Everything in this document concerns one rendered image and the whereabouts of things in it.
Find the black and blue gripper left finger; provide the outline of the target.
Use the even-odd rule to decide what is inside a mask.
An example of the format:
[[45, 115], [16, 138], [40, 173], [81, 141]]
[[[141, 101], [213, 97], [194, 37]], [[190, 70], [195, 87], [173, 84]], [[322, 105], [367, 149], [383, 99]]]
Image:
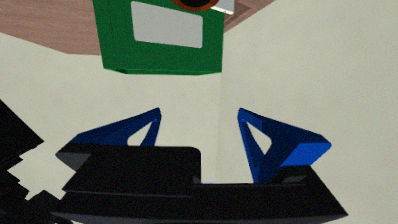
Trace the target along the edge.
[[161, 118], [160, 108], [155, 108], [124, 120], [79, 133], [69, 142], [128, 145], [127, 141], [130, 136], [152, 122], [140, 145], [155, 146]]

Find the green bottle crate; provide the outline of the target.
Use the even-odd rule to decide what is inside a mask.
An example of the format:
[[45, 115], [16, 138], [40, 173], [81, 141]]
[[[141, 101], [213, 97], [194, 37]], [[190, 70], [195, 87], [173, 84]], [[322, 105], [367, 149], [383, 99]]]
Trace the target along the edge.
[[224, 12], [171, 0], [92, 1], [100, 39], [125, 74], [222, 73]]

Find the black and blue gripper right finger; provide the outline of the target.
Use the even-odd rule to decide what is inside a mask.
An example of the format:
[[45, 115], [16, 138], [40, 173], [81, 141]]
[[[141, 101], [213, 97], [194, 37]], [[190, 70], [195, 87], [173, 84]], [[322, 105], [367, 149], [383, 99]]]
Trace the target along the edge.
[[[237, 119], [254, 183], [268, 182], [282, 167], [310, 166], [332, 146], [321, 134], [244, 108], [239, 108]], [[271, 146], [265, 155], [247, 123], [271, 139]]]

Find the green and brown bottle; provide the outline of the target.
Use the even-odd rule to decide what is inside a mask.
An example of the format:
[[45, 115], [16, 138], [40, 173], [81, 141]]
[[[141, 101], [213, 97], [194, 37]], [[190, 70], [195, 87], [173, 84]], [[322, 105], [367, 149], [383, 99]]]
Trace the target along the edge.
[[214, 7], [219, 0], [171, 0], [176, 6], [181, 9], [199, 12], [205, 11]]

